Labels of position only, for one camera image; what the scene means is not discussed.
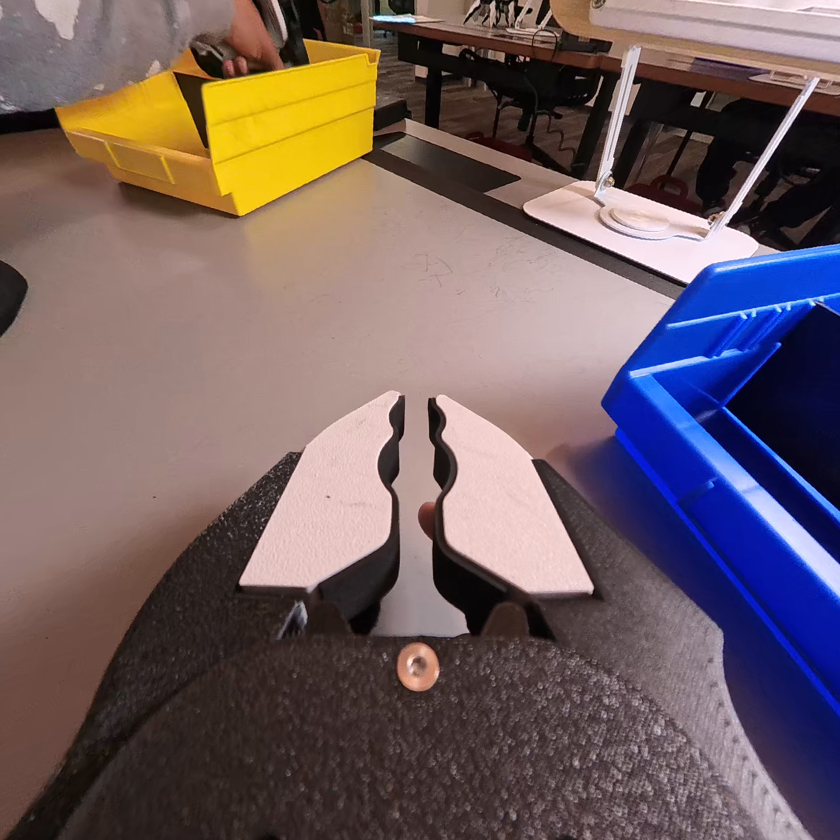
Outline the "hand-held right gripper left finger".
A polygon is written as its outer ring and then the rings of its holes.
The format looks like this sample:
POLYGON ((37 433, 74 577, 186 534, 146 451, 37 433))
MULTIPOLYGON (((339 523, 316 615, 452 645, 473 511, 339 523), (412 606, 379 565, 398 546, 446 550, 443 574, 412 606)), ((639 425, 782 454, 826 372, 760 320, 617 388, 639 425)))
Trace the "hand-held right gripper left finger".
POLYGON ((244 592, 372 607, 393 588, 404 414, 404 395, 385 392, 304 448, 239 578, 244 592))

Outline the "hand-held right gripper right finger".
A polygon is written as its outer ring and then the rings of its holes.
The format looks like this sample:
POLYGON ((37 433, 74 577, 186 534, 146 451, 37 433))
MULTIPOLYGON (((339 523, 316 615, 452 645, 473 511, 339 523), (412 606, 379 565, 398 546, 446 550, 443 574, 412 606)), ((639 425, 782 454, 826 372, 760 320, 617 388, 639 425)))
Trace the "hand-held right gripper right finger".
POLYGON ((428 400, 434 445, 433 571, 456 607, 587 598, 595 583, 541 478, 513 437, 446 395, 428 400))

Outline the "yellow plastic bin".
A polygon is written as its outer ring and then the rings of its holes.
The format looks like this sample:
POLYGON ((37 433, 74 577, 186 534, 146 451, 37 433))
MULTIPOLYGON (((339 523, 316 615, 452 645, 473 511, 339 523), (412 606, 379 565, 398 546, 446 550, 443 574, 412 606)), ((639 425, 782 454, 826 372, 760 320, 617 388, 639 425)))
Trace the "yellow plastic bin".
POLYGON ((241 217, 372 151, 381 52, 303 43, 305 66, 203 88, 209 150, 173 76, 209 77, 189 50, 147 80, 58 108, 58 121, 117 181, 241 217))

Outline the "blue plastic bin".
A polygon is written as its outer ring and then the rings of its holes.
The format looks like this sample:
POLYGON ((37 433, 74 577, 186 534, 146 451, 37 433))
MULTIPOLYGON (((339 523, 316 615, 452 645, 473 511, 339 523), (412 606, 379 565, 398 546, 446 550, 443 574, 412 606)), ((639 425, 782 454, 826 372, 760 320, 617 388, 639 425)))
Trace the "blue plastic bin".
POLYGON ((817 303, 838 312, 838 246, 703 270, 602 405, 670 509, 659 562, 755 668, 770 707, 838 738, 838 507, 758 440, 729 400, 817 303))

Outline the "person's left forearm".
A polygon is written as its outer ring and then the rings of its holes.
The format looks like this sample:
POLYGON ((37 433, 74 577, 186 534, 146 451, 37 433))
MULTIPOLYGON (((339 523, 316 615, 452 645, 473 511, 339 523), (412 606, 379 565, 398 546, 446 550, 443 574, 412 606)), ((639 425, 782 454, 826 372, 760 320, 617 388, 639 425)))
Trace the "person's left forearm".
POLYGON ((1 113, 107 96, 221 40, 231 1, 2 1, 1 113))

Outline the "person's left hand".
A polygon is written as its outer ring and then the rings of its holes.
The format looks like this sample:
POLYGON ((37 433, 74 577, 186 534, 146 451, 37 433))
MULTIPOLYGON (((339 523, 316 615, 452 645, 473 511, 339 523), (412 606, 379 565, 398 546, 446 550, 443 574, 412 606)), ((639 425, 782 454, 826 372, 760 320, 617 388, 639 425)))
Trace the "person's left hand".
POLYGON ((251 1, 234 1, 233 21, 224 42, 234 51, 234 57, 222 64, 224 78, 247 76, 252 70, 285 68, 256 5, 251 1))

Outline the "black bin divider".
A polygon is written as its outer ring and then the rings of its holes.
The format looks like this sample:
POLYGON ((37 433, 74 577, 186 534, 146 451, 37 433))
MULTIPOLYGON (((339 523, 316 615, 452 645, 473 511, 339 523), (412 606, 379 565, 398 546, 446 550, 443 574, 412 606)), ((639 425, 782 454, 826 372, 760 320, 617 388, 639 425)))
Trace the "black bin divider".
POLYGON ((207 134, 207 114, 203 99, 203 88, 210 83, 220 81, 215 77, 199 77, 192 73, 173 71, 175 82, 191 114, 198 136, 205 150, 209 150, 207 134))
POLYGON ((727 409, 835 508, 839 504, 839 315, 817 303, 727 409))

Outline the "wooden top desk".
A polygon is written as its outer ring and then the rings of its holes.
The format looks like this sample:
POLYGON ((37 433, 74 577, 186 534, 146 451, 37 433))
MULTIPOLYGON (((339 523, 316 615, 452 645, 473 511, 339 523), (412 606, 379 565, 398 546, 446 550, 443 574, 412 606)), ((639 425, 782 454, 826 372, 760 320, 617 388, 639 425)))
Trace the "wooden top desk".
MULTIPOLYGON (((397 34, 400 60, 428 69, 425 123, 431 128, 436 128, 439 123, 442 73, 467 77, 474 76, 478 71, 474 63, 463 63, 455 56, 446 55, 443 52, 444 46, 488 49, 554 65, 601 71, 605 76, 603 88, 596 97, 574 158, 575 172, 584 172, 588 167, 587 162, 592 158, 594 148, 602 136, 606 115, 613 99, 621 69, 620 57, 612 56, 609 51, 595 52, 591 49, 583 50, 579 46, 568 46, 562 40, 548 35, 537 38, 510 35, 498 28, 446 22, 408 24, 384 20, 375 20, 373 27, 397 34)), ((792 102, 791 89, 752 82, 739 74, 736 67, 757 67, 838 80, 837 62, 802 60, 795 64, 790 57, 772 57, 754 50, 737 51, 692 45, 686 41, 643 47, 636 77, 695 90, 726 91, 767 102, 792 102)))

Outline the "black office chair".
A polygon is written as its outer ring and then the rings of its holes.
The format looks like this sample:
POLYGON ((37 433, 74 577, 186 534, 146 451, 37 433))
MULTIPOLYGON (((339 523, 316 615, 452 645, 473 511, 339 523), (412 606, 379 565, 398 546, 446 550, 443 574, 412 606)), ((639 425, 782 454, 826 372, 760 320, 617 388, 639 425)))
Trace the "black office chair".
POLYGON ((561 119, 560 108, 577 108, 590 102, 601 85, 602 73, 599 70, 519 56, 506 56, 499 61, 480 56, 468 48, 460 50, 458 66, 462 78, 483 82, 496 101, 491 136, 480 137, 472 133, 467 135, 467 139, 481 140, 499 151, 513 151, 515 156, 536 161, 555 172, 571 173, 535 143, 538 117, 561 119), (522 146, 506 146, 497 141, 501 112, 507 108, 520 111, 518 130, 526 134, 522 146))

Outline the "black wrist rest pad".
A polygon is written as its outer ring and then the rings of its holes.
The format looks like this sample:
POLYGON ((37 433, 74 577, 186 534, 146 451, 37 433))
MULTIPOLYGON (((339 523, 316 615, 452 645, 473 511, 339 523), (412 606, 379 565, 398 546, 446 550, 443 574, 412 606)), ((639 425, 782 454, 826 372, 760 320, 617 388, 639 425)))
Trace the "black wrist rest pad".
POLYGON ((28 293, 28 283, 18 270, 4 261, 1 261, 0 275, 0 335, 4 336, 14 324, 24 305, 28 293))

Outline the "white panel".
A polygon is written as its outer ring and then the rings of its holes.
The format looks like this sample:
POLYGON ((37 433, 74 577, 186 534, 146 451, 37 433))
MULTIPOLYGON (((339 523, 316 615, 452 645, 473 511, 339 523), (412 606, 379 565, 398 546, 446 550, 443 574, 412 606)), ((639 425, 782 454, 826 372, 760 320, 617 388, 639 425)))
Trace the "white panel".
POLYGON ((646 35, 723 44, 757 32, 838 39, 837 1, 605 1, 590 6, 594 25, 646 35))

